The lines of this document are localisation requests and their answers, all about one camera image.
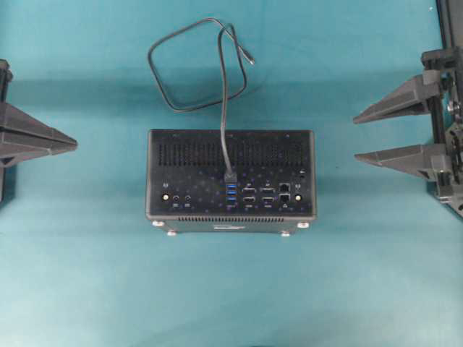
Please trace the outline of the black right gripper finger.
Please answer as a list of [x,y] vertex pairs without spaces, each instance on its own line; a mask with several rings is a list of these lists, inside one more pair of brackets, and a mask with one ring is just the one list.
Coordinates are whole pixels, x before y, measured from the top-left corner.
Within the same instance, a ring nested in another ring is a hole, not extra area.
[[354,117],[355,124],[363,124],[400,116],[431,114],[437,119],[443,94],[451,86],[451,78],[438,70],[425,70],[411,77],[397,89]]
[[426,181],[437,181],[439,174],[452,172],[451,159],[444,144],[412,145],[354,157],[373,166],[401,171]]

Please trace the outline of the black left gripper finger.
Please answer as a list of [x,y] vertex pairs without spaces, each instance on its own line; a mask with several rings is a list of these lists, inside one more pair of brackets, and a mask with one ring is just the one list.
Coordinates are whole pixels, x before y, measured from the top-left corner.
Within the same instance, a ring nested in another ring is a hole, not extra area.
[[55,155],[76,150],[78,143],[53,127],[1,103],[1,155],[39,152]]
[[16,196],[17,167],[17,163],[7,167],[1,166],[1,210],[12,202]]

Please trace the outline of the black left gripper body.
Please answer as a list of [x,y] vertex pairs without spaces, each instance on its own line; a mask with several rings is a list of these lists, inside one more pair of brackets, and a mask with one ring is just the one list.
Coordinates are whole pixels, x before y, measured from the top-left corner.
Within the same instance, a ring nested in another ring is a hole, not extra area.
[[13,74],[10,70],[10,66],[5,59],[0,60],[0,99],[4,103],[7,99],[7,92],[9,83],[13,79]]

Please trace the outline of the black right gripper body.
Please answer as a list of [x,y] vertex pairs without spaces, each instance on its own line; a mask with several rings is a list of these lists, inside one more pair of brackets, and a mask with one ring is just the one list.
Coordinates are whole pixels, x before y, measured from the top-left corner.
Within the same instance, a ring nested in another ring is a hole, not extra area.
[[422,54],[424,80],[438,88],[428,99],[433,129],[430,167],[440,201],[455,200],[462,190],[462,49]]

